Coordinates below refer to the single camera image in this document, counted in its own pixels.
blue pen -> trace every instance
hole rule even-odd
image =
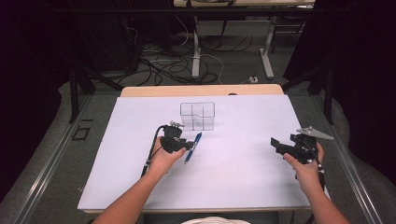
[[[199,140],[201,139],[201,136],[202,136],[202,133],[198,133],[197,136],[195,137],[194,146],[192,146],[192,149],[190,149],[189,154],[187,155],[187,158],[184,161],[184,164],[186,164],[190,160],[190,157],[192,156],[192,152],[194,152],[195,147],[197,146]]]

transparent box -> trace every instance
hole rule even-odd
[[[215,129],[215,103],[182,103],[180,116],[184,131],[212,131]]]

forearm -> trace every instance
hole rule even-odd
[[[306,196],[318,224],[349,223],[322,190],[310,192]]]
[[[150,193],[160,179],[160,175],[145,174],[112,203],[94,223],[136,223]]]

table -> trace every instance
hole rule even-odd
[[[186,7],[188,1],[174,0],[175,7]],[[204,3],[191,1],[192,7],[226,7],[229,3]],[[315,0],[236,0],[232,7],[284,7],[313,5]],[[201,49],[199,48],[200,35],[251,35],[264,37],[264,48],[260,49],[262,64],[267,78],[274,78],[268,51],[274,35],[276,17],[269,21],[227,21],[226,29],[222,34],[223,21],[198,21],[195,17],[196,31],[194,32],[194,56],[192,63],[192,77],[199,76]]]
[[[185,101],[214,102],[215,130],[203,132],[189,163],[174,164],[143,213],[309,208],[294,171],[269,144],[271,136],[292,144],[290,133],[300,128],[289,97],[282,93],[275,84],[125,88],[78,209],[101,212],[137,181],[155,130],[178,114]],[[196,134],[183,132],[182,137]]]

dark background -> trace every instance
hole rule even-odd
[[[55,7],[117,6],[110,0],[50,2]],[[167,4],[157,2],[156,7]],[[336,59],[334,98],[344,108],[350,124],[349,148],[396,183],[391,166],[396,159],[392,142],[396,139],[395,20],[385,0],[353,2],[357,3],[353,12],[345,17],[308,20],[285,78],[302,76],[323,64],[333,52],[330,58]],[[315,7],[338,8],[350,3],[318,0]],[[130,59],[135,50],[134,33],[125,34],[122,27],[135,20],[59,17],[46,13],[41,6],[39,1],[26,0],[2,1],[0,5],[0,200],[52,123],[62,100],[58,88],[69,79],[71,61],[78,60],[95,70],[125,70],[133,66]],[[138,25],[150,27],[145,23]],[[166,22],[159,27],[164,41],[160,44],[170,45],[166,35],[177,29]],[[142,30],[156,39],[151,32]],[[65,50],[65,41],[70,50]],[[323,78],[323,74],[309,79],[317,78]]]

